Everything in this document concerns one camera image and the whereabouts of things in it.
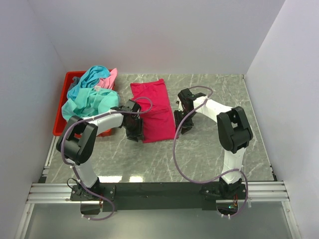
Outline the magenta t shirt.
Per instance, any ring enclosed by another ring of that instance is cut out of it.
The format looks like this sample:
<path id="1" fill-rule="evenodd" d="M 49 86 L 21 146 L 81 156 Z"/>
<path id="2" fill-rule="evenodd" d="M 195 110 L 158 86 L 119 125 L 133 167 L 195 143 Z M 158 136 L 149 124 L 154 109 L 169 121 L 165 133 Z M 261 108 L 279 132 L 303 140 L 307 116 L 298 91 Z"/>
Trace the magenta t shirt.
<path id="1" fill-rule="evenodd" d="M 141 107 L 143 143 L 174 139 L 175 122 L 164 79 L 148 83 L 131 83 L 133 100 Z"/>

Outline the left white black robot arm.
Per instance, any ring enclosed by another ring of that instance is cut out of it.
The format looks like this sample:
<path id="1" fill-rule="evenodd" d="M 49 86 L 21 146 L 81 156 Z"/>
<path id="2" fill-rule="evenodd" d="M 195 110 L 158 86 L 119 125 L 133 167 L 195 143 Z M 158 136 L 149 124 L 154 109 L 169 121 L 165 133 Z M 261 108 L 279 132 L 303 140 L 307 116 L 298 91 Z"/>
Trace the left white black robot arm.
<path id="1" fill-rule="evenodd" d="M 89 118 L 74 116 L 68 121 L 56 148 L 61 153 L 63 162 L 74 171 L 77 184 L 81 186 L 86 199 L 102 197 L 99 177 L 90 162 L 96 137 L 106 130 L 123 127 L 129 140 L 141 140 L 144 136 L 140 114 L 140 110 L 135 112 L 114 108 Z"/>

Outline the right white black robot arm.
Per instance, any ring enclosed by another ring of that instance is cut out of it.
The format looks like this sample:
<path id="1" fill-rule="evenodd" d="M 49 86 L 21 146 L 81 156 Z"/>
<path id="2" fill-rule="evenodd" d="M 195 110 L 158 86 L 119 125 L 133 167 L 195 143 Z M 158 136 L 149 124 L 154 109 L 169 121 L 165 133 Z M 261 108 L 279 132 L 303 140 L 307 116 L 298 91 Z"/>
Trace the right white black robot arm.
<path id="1" fill-rule="evenodd" d="M 217 123 L 219 142 L 224 149 L 223 169 L 218 182 L 218 194 L 229 199 L 240 192 L 242 182 L 242 161 L 253 133 L 246 113 L 242 107 L 229 107 L 220 104 L 203 93 L 182 93 L 178 97 L 178 110 L 174 111 L 177 124 L 173 139 L 172 155 L 174 163 L 175 144 L 178 135 L 193 127 L 192 117 L 200 113 Z"/>

